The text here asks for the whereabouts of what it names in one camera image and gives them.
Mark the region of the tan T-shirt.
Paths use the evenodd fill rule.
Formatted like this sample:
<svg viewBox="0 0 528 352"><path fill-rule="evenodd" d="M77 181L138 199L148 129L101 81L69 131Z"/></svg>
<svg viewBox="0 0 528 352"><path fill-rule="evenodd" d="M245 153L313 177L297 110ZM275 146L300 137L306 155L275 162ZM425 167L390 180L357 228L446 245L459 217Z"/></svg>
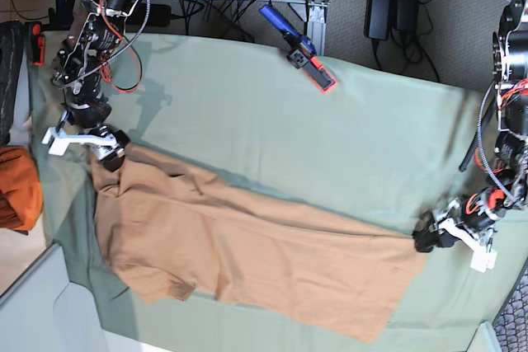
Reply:
<svg viewBox="0 0 528 352"><path fill-rule="evenodd" d="M92 161L91 171L102 259L147 302L200 290L371 342L424 266L400 232L135 144L116 170Z"/></svg>

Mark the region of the orange folded cloth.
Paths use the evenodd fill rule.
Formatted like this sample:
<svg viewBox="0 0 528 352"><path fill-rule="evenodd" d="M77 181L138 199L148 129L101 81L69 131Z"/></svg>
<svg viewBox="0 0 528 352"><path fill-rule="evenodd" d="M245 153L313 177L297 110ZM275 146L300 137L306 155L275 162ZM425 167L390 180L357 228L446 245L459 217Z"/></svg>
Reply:
<svg viewBox="0 0 528 352"><path fill-rule="evenodd" d="M37 167L22 146L1 148L1 228L27 234L43 209Z"/></svg>

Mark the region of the light green table cloth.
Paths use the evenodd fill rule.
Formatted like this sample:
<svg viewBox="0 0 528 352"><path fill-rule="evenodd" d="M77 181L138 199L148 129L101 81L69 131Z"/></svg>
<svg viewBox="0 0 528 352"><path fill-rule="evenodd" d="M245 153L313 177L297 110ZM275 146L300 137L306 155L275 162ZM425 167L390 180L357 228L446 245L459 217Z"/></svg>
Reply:
<svg viewBox="0 0 528 352"><path fill-rule="evenodd" d="M405 233L442 199L482 187L479 169L458 170L478 93L324 58L337 86L323 94L272 47L155 34L134 47L143 72L126 54L111 70L116 83L139 89L105 87L109 124L233 185ZM497 224L492 270L471 270L463 243L426 255L370 343L207 293L145 303L101 259L87 150L72 145L56 157L41 142L62 111L50 75L48 63L29 70L45 233L64 249L69 278L92 292L106 331L174 351L464 351L526 262L527 216L511 211Z"/></svg>

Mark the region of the black power brick left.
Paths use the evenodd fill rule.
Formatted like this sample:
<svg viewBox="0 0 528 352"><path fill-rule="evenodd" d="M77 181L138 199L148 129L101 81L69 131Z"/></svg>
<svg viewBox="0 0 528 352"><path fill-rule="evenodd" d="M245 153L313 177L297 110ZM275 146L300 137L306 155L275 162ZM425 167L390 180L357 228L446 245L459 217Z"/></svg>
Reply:
<svg viewBox="0 0 528 352"><path fill-rule="evenodd" d="M133 26L141 26L146 16L147 4L140 3L130 16L126 18L126 23ZM172 9L164 4L152 4L146 26L168 27L172 20Z"/></svg>

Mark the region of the blue clamp at corner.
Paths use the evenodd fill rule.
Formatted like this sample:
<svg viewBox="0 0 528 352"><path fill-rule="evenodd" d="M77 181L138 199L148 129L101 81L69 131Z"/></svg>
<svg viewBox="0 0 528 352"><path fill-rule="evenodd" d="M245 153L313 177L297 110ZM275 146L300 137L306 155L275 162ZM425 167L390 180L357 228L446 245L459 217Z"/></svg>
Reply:
<svg viewBox="0 0 528 352"><path fill-rule="evenodd" d="M73 24L73 9L76 0L55 0L55 7L48 9L49 21L42 24L40 21L28 22L26 29L26 56L28 61L35 66L45 62L45 35L46 31L68 31Z"/></svg>

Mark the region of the white plastic bin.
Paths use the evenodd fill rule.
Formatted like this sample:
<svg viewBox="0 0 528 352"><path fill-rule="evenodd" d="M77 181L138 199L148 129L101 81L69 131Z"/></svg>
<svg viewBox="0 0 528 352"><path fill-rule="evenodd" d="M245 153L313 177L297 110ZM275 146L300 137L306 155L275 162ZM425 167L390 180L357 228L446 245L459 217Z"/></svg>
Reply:
<svg viewBox="0 0 528 352"><path fill-rule="evenodd" d="M1 296L2 351L108 351L92 293L54 244Z"/></svg>

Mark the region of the blue orange clamp centre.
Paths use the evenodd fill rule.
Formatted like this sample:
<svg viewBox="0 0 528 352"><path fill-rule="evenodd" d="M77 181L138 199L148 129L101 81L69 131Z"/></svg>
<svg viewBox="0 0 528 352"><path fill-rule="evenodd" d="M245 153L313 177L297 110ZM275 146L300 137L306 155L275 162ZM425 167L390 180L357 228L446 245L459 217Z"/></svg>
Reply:
<svg viewBox="0 0 528 352"><path fill-rule="evenodd" d="M272 5L265 4L259 9L259 13L280 32L290 46L286 55L288 61L302 70L322 93L331 91L337 85L337 80L318 60L310 39L301 35Z"/></svg>

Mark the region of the black power adapter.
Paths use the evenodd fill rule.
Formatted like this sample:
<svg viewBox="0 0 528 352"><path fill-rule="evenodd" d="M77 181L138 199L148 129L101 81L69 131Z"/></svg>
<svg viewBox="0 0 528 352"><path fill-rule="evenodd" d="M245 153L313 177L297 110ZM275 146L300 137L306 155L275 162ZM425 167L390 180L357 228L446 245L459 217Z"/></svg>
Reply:
<svg viewBox="0 0 528 352"><path fill-rule="evenodd" d="M389 38L392 0L366 0L364 35L372 40Z"/></svg>
<svg viewBox="0 0 528 352"><path fill-rule="evenodd" d="M418 0L393 0L393 26L398 31L413 33L417 29Z"/></svg>

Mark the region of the aluminium frame post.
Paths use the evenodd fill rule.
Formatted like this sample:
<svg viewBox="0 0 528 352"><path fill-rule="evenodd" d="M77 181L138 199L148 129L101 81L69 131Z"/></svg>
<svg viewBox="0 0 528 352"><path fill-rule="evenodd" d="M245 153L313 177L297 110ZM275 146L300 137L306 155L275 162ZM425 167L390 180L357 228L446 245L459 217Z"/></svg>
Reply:
<svg viewBox="0 0 528 352"><path fill-rule="evenodd" d="M324 55L330 2L331 0L304 0L304 5L290 4L304 22L304 34L311 40L317 55Z"/></svg>

